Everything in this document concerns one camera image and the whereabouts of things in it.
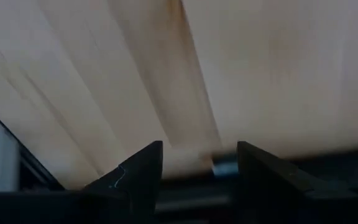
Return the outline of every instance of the crease in veneer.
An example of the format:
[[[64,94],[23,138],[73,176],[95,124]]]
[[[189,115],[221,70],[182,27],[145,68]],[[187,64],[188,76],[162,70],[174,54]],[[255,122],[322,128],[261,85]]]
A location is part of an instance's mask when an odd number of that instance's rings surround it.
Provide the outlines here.
[[[98,168],[98,166],[92,159],[90,159],[88,156],[85,156],[86,154],[82,150],[80,150],[81,149],[80,144],[78,143],[78,141],[76,141],[76,139],[72,135],[70,128],[69,128],[70,125],[68,124],[68,122],[66,121],[64,116],[61,114],[61,112],[59,112],[59,110],[57,110],[57,108],[52,104],[52,102],[50,102],[50,100],[48,100],[48,98],[45,96],[45,94],[34,83],[34,81],[31,79],[31,77],[28,75],[28,73],[26,71],[24,71],[23,77],[32,85],[34,90],[40,95],[41,99],[45,103],[45,106],[52,112],[53,116],[55,117],[55,119],[57,120],[59,125],[65,130],[67,135],[74,142],[75,146],[78,148],[79,152],[82,154],[82,156],[85,158],[85,160],[89,162],[89,164],[95,169],[96,173],[99,176],[102,176],[104,174],[104,172]]]
[[[200,62],[198,60],[197,52],[195,49],[195,45],[193,42],[193,36],[191,34],[190,26],[188,23],[188,18],[186,15],[185,8],[183,6],[182,0],[172,0],[167,1],[167,11],[168,15],[170,17],[169,20],[169,27],[173,27],[173,35],[179,35],[179,41],[183,44],[184,53],[186,55],[185,60],[187,64],[191,65],[191,68],[193,68],[195,73],[199,74],[199,76],[194,76],[193,78],[198,79],[195,81],[191,81],[192,84],[200,83],[202,85],[196,86],[195,88],[198,89],[201,94],[196,94],[196,96],[199,98],[198,101],[204,103],[204,106],[208,110],[208,124],[204,125],[211,125],[212,128],[208,132],[208,135],[211,136],[211,138],[217,138],[217,142],[219,145],[217,146],[217,149],[222,148],[222,141],[221,137],[219,135],[218,126],[216,124],[216,120],[214,118],[211,102],[209,101],[209,95],[206,90],[204,77],[201,71]]]
[[[91,35],[91,39],[92,39],[93,44],[98,49],[98,52],[101,53],[102,51],[101,51],[101,49],[100,49],[100,47],[98,45],[98,42],[96,41],[96,37],[94,36],[94,34],[93,34],[93,32],[92,32],[92,30],[91,30],[91,28],[90,28],[90,26],[89,26],[89,24],[88,24],[88,22],[86,20],[84,20],[84,25],[85,25],[86,29],[88,30],[89,34]]]
[[[1,58],[4,60],[4,65],[1,65],[2,67],[6,68],[6,65],[7,65],[7,60],[6,60],[6,57],[5,55],[1,52],[0,50],[0,56]],[[6,75],[4,72],[2,72],[0,74],[1,76],[3,76],[5,78],[5,80],[8,82],[8,84],[19,94],[20,98],[23,99],[23,100],[28,100],[29,98],[23,93],[23,91],[17,87],[17,85],[15,84],[14,80],[9,77],[8,75]]]

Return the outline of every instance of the wood grain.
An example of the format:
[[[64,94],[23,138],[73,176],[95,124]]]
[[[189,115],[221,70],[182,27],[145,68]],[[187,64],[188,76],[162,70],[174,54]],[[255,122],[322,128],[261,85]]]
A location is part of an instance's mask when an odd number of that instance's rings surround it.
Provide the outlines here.
[[[96,169],[34,87],[12,78],[19,76],[23,71],[0,52],[0,120],[64,186],[79,188],[97,179]]]
[[[27,103],[23,108],[10,108],[8,105],[12,103],[7,101],[11,100],[11,96],[2,95],[1,92],[0,101],[7,103],[7,107],[4,111],[0,108],[0,118],[44,161],[60,182],[67,187],[82,187],[110,171],[112,163],[119,162],[115,155],[120,149],[114,148],[117,144],[110,127],[36,2],[0,0],[0,58],[7,64],[6,69],[0,65],[3,79],[14,86]],[[32,114],[34,110],[40,110],[47,119]],[[29,113],[32,116],[26,117],[25,114]],[[15,114],[23,114],[21,116],[24,117],[14,119]],[[33,126],[36,118],[41,123]],[[38,136],[17,133],[21,129],[24,129],[24,133],[38,133]],[[54,135],[62,134],[62,131],[65,134],[55,137],[59,139],[49,139],[50,142],[44,139],[55,129],[57,132]],[[49,153],[53,159],[47,159],[50,158],[46,156]],[[65,166],[62,164],[64,158],[67,160]],[[70,159],[85,160],[91,167],[86,166],[85,162],[82,167],[76,164],[72,167]],[[59,173],[68,172],[65,169],[70,171],[70,175],[62,177]]]
[[[172,145],[170,174],[201,169],[221,142],[181,1],[108,3]]]
[[[184,5],[225,148],[243,139],[305,156],[358,145],[355,1]]]
[[[170,144],[106,1],[40,0],[81,79],[124,149],[123,160],[150,142]]]

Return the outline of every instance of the black metal blade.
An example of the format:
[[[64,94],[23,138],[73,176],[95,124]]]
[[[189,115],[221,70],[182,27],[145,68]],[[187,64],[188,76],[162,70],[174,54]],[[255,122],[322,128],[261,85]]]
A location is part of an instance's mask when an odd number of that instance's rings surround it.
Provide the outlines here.
[[[245,198],[252,201],[250,204],[295,206],[303,192],[313,189],[298,178],[297,166],[248,142],[237,143],[237,155]]]
[[[151,217],[160,186],[162,157],[162,141],[154,141],[83,190],[96,194],[125,192],[132,214],[139,218]]]

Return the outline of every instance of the black machine part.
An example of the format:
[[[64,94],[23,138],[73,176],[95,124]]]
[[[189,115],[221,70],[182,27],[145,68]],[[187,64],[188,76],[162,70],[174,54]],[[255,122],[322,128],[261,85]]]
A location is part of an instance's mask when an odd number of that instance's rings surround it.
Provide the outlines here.
[[[167,184],[161,182],[162,142],[155,141],[71,191],[16,140],[21,191],[0,192],[0,223],[358,223],[358,182],[327,180],[315,169],[316,161],[327,166],[324,160],[292,163],[240,141],[237,169],[233,162],[226,169],[235,175],[211,171]]]

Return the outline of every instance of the wooden surface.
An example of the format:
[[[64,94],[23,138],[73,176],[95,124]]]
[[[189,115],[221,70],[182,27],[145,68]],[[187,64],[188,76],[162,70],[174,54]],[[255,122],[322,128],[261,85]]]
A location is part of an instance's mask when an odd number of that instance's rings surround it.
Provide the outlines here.
[[[73,189],[154,140],[165,177],[358,146],[358,1],[0,0],[0,119]]]

